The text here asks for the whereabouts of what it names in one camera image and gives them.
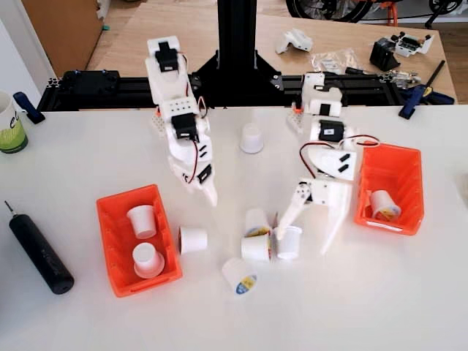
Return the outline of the white gripper fixed finger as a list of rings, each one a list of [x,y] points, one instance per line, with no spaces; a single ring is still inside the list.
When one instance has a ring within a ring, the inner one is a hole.
[[[213,184],[202,185],[200,187],[200,190],[207,198],[209,204],[213,207],[216,207],[218,203],[218,194],[216,187]]]
[[[330,249],[336,234],[340,230],[344,220],[350,211],[350,203],[340,203],[328,208],[328,221],[325,231],[325,240],[320,249],[320,254],[325,255]]]

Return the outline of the white gripper moving finger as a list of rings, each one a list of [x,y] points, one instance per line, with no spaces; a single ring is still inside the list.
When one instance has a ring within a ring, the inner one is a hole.
[[[276,227],[276,239],[282,240],[286,236],[287,228],[301,215],[306,207],[312,204],[311,178],[301,178],[293,191],[290,204],[279,219]]]

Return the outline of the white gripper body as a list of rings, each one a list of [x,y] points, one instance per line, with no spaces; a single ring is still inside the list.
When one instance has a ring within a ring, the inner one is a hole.
[[[190,191],[195,189],[206,194],[215,194],[214,169],[211,163],[199,163],[196,168],[190,167],[188,170],[180,166],[176,161],[170,161],[170,169],[178,180]]]
[[[352,198],[352,184],[315,179],[311,185],[311,196],[314,204],[348,209]]]

